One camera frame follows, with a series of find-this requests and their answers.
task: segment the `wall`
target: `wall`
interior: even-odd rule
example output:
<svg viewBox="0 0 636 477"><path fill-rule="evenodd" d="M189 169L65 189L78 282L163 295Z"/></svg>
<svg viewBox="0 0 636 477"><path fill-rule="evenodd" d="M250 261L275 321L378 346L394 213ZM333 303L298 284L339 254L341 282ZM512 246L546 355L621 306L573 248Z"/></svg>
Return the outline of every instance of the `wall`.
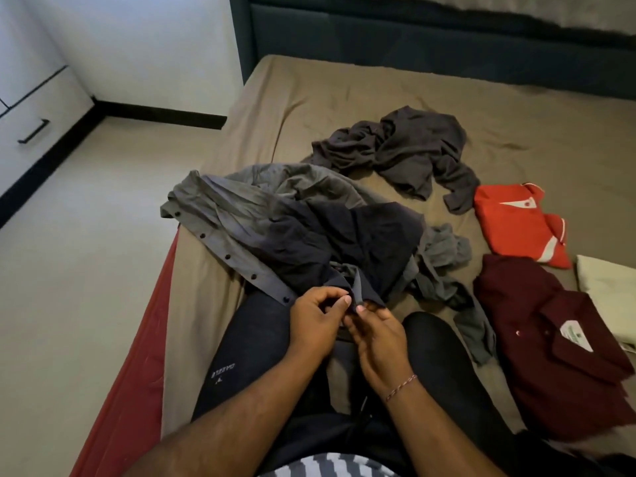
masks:
<svg viewBox="0 0 636 477"><path fill-rule="evenodd" d="M243 83L229 0L27 0L100 100L227 115Z"/></svg>

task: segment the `headboard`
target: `headboard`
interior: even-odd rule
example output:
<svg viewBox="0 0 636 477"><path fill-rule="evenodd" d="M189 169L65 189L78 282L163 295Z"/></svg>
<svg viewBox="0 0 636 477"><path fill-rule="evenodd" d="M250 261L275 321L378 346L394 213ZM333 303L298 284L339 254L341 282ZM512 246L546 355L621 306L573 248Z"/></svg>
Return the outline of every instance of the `headboard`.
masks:
<svg viewBox="0 0 636 477"><path fill-rule="evenodd" d="M424 0L230 0L243 79L269 54L636 100L636 37Z"/></svg>

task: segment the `folded maroon shirt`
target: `folded maroon shirt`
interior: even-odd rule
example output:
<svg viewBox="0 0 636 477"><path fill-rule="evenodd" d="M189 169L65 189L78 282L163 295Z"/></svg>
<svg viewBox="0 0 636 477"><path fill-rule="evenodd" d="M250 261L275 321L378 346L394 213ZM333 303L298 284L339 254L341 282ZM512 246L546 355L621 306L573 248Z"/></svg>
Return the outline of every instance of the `folded maroon shirt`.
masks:
<svg viewBox="0 0 636 477"><path fill-rule="evenodd" d="M636 423L621 385L634 370L586 293L530 258L488 254L474 294L529 430L574 441Z"/></svg>

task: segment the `person's right hand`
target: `person's right hand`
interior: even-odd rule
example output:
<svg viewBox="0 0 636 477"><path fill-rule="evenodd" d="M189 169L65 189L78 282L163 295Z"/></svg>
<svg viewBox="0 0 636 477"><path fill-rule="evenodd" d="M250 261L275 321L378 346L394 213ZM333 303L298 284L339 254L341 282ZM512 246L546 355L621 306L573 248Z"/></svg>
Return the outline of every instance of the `person's right hand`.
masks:
<svg viewBox="0 0 636 477"><path fill-rule="evenodd" d="M370 311L358 306L357 315L344 318L360 355L362 373L371 388L384 401L400 384L413 375L406 349L402 323L386 308Z"/></svg>

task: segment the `person's left hand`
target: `person's left hand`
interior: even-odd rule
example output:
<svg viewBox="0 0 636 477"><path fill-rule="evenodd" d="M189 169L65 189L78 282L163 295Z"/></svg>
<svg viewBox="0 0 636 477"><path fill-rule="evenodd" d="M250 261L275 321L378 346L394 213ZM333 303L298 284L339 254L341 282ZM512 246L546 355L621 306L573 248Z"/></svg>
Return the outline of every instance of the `person's left hand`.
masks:
<svg viewBox="0 0 636 477"><path fill-rule="evenodd" d="M339 299L324 313L319 305L330 298ZM291 307L288 353L304 353L320 363L333 348L338 326L349 304L351 296L347 291L331 286L311 288L299 297Z"/></svg>

